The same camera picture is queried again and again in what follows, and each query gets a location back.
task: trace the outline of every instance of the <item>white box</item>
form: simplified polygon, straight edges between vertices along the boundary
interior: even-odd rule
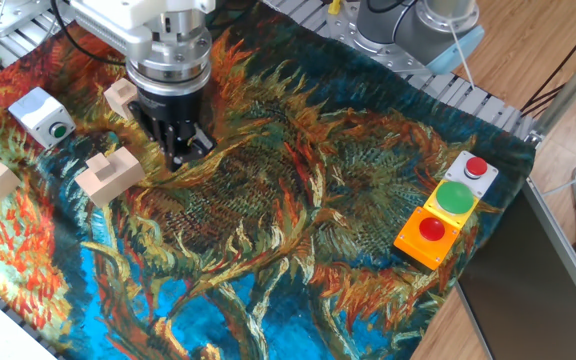
[[[34,88],[8,111],[46,149],[52,149],[75,130],[66,108],[42,88]]]
[[[488,191],[488,188],[492,185],[493,181],[497,177],[499,171],[492,165],[487,164],[488,168],[486,172],[481,175],[477,179],[470,178],[466,175],[466,164],[468,160],[474,158],[475,155],[469,153],[468,151],[462,151],[455,162],[452,163],[448,171],[446,171],[446,175],[444,175],[444,179],[448,181],[456,181],[460,182],[472,191],[473,195],[477,199],[481,199]]]

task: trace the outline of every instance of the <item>metal bracket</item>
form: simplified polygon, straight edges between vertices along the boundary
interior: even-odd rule
[[[338,40],[351,48],[370,56],[396,73],[411,75],[431,75],[431,72],[414,57],[410,56],[396,44],[378,44],[361,35],[357,30],[359,3],[341,3],[339,14],[327,12],[326,23],[330,30],[330,38]]]
[[[536,132],[535,130],[530,130],[530,133],[524,139],[524,142],[532,145],[535,149],[538,149],[539,146],[544,142],[545,137],[540,133]]]

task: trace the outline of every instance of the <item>metal plate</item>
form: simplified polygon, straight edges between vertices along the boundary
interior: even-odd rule
[[[497,99],[496,97],[491,97],[486,101],[484,107],[481,109],[477,117],[485,122],[494,124],[495,120],[502,114],[504,110],[504,102]]]
[[[480,88],[474,88],[464,99],[464,101],[461,102],[461,105],[459,105],[459,110],[467,112],[468,114],[477,115],[487,96],[487,92],[481,90]]]
[[[7,0],[0,21],[0,37],[12,33],[49,7],[48,0]]]

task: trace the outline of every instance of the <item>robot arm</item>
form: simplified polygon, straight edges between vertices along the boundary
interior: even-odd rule
[[[198,125],[210,78],[212,40],[205,14],[215,0],[72,0],[79,25],[126,55],[139,98],[129,104],[168,168],[204,157],[215,146]]]

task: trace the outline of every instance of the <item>black cable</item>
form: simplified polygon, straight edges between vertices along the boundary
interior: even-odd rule
[[[550,96],[550,95],[552,95],[552,94],[559,93],[559,92],[561,91],[561,89],[564,88],[564,86],[566,86],[566,84],[557,86],[556,88],[548,91],[547,93],[545,93],[545,94],[543,94],[543,95],[540,95],[539,97],[537,97],[536,99],[534,99],[533,102],[537,102],[537,101],[539,101],[539,100],[541,100],[541,99],[543,99],[543,98],[545,98],[545,97],[547,97],[547,96]]]
[[[545,107],[545,108],[543,108],[543,109],[539,110],[539,112],[538,112],[538,113],[536,113],[536,114],[535,114],[535,116],[533,116],[533,118],[535,118],[535,119],[536,119],[536,118],[538,118],[538,117],[539,117],[539,115],[543,114],[543,113],[544,113],[544,111],[546,111],[546,110],[548,110],[548,108],[547,108],[547,107]]]
[[[541,101],[540,103],[538,103],[537,105],[532,106],[530,109],[526,110],[525,112],[523,112],[524,116],[530,114],[531,112],[534,112],[535,110],[539,109],[540,107],[548,104],[549,102],[553,101],[557,95],[559,95],[559,93],[554,93],[548,97],[546,97],[546,99],[544,99],[543,101]]]
[[[55,15],[55,19],[57,19],[57,23],[59,24],[59,27],[61,27],[61,30],[63,30],[64,34],[66,35],[66,38],[68,38],[68,41],[70,41],[72,46],[74,46],[77,50],[81,51],[82,53],[84,53],[85,55],[90,57],[91,59],[97,60],[97,61],[102,62],[104,64],[126,66],[126,63],[124,63],[124,62],[119,62],[119,61],[114,61],[114,60],[102,58],[102,57],[99,57],[99,56],[89,52],[88,50],[82,48],[75,41],[75,39],[73,39],[72,36],[70,36],[68,29],[66,29],[66,24],[64,24],[64,20],[61,18],[61,14],[59,13],[59,8],[57,7],[57,0],[50,0],[50,6],[52,7],[52,12]]]
[[[548,85],[548,83],[555,77],[555,75],[557,75],[557,73],[564,67],[564,65],[566,65],[566,63],[568,62],[568,60],[570,60],[570,58],[572,57],[572,55],[576,52],[576,44],[575,46],[572,48],[572,50],[570,50],[570,52],[568,53],[568,55],[566,56],[566,58],[561,62],[561,64],[559,64],[559,66],[557,67],[557,69],[555,69],[555,71],[552,72],[552,74],[550,74],[550,76],[548,77],[548,79],[546,80],[546,82],[543,83],[543,85],[541,85],[541,87],[539,88],[539,90],[537,90],[531,97],[530,100],[528,100],[528,102],[526,102],[526,104],[524,105],[523,108],[521,108],[521,112],[524,112],[524,110],[526,110],[529,106],[531,106],[532,104],[534,104],[537,100],[535,99],[537,97],[537,95],[539,95],[540,92],[543,91],[543,89],[546,88],[546,86]]]
[[[368,6],[368,10],[374,12],[375,14],[383,14],[386,13],[394,8],[396,8],[397,6],[401,5],[404,0],[395,0],[394,3],[386,6],[385,8],[381,8],[381,9],[375,9],[372,4],[370,3],[371,0],[366,0],[366,5]]]

